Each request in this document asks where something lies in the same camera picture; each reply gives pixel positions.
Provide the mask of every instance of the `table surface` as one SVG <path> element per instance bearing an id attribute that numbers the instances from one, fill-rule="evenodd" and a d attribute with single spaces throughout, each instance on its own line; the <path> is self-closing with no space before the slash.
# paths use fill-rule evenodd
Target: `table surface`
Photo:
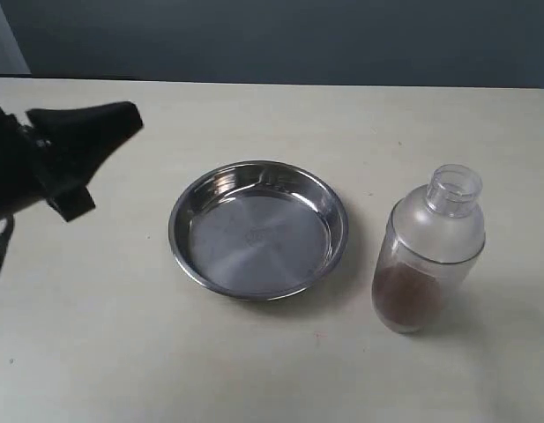
<path id="1" fill-rule="evenodd" d="M 17 216 L 0 422 L 544 421 L 544 91 L 0 78 L 24 120 L 117 100 L 145 128 L 92 180 L 97 209 Z M 168 245 L 189 183 L 252 159 L 308 169 L 349 215 L 338 268 L 283 301 L 209 292 Z M 400 336 L 369 293 L 385 222 L 449 162 L 481 174 L 488 244 L 440 321 Z"/>

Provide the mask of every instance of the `stainless steel bowl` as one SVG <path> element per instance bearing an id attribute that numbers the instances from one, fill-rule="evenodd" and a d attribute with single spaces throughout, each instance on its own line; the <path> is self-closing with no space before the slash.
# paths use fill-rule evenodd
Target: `stainless steel bowl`
<path id="1" fill-rule="evenodd" d="M 185 272 L 242 300 L 276 300 L 308 288 L 338 263 L 347 235 L 346 211 L 332 189 L 272 161 L 201 176 L 169 220 L 169 242 Z"/>

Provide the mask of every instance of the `cocoa powder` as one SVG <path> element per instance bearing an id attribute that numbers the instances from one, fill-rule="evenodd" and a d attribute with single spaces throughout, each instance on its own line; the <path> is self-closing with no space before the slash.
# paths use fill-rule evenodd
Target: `cocoa powder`
<path id="1" fill-rule="evenodd" d="M 377 312 L 403 330 L 425 325 L 438 314 L 442 303 L 436 279 L 404 263 L 376 270 L 372 298 Z"/>

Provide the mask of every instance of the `plastic bottle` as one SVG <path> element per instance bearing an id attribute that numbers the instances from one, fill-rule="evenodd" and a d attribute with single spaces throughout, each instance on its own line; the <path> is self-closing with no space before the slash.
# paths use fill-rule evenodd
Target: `plastic bottle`
<path id="1" fill-rule="evenodd" d="M 432 322 L 473 267 L 485 244 L 481 188 L 473 170 L 445 165 L 393 207 L 372 285 L 377 315 L 390 329 L 407 333 Z"/>

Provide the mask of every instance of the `bottle opening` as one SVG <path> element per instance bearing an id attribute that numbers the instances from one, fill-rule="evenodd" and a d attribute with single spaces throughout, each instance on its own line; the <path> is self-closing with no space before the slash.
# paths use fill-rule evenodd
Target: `bottle opening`
<path id="1" fill-rule="evenodd" d="M 434 211 L 463 217 L 477 204 L 483 184 L 469 167 L 444 165 L 432 175 L 427 188 L 427 204 Z"/>

